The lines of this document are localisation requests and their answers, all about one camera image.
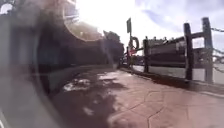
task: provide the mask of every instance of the brick pavement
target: brick pavement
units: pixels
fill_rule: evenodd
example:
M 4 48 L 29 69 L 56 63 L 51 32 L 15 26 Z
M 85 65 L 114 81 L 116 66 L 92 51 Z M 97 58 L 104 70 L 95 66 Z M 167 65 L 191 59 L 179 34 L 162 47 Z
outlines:
M 223 128 L 224 100 L 123 71 L 74 78 L 53 104 L 73 128 Z

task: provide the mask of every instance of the cloud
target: cloud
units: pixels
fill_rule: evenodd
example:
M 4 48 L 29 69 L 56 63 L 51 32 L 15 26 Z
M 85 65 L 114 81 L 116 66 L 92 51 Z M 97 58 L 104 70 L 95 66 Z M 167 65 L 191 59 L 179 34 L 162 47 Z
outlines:
M 185 22 L 192 32 L 201 31 L 202 17 L 209 17 L 212 27 L 224 28 L 223 0 L 136 0 L 135 4 L 153 23 L 169 31 L 182 32 Z M 224 33 L 213 32 L 213 42 L 224 49 Z

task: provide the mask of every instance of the railing post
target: railing post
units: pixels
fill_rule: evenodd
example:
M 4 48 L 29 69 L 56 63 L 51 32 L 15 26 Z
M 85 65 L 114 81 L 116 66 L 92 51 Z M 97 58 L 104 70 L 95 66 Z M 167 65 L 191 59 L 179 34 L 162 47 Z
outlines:
M 144 72 L 149 72 L 149 40 L 146 38 L 143 40 L 143 50 L 144 50 Z
M 205 81 L 208 83 L 213 83 L 213 44 L 212 44 L 212 34 L 209 19 L 207 17 L 202 19 L 203 32 L 204 32 L 204 45 L 206 49 L 206 55 L 204 60 L 205 64 Z
M 185 67 L 185 79 L 193 79 L 193 68 L 194 68 L 194 54 L 191 38 L 191 28 L 189 23 L 184 24 L 184 40 L 186 43 L 185 54 L 186 54 L 186 67 Z
M 129 50 L 128 50 L 129 48 L 127 47 L 126 49 L 127 49 L 127 53 L 126 53 L 127 54 L 127 66 L 129 68 L 130 67 L 130 55 L 129 55 Z

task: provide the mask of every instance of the paved walkway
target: paved walkway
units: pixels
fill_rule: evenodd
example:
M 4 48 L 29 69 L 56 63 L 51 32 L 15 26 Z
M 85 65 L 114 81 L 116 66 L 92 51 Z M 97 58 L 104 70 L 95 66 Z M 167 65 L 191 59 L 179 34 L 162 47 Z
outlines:
M 122 71 L 80 74 L 53 98 L 73 128 L 223 128 L 224 100 Z

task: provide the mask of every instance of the sky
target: sky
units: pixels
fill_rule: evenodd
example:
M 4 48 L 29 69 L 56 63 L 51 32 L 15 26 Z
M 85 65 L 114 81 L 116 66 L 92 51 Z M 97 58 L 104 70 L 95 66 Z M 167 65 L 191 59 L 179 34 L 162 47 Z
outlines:
M 183 36 L 183 24 L 189 22 L 192 32 L 202 31 L 201 19 L 209 17 L 211 26 L 224 29 L 223 0 L 76 0 L 80 18 L 100 30 L 120 35 L 128 44 L 126 21 L 132 18 L 133 36 L 143 40 Z M 215 48 L 224 51 L 224 33 L 213 32 Z M 203 46 L 195 40 L 194 47 Z

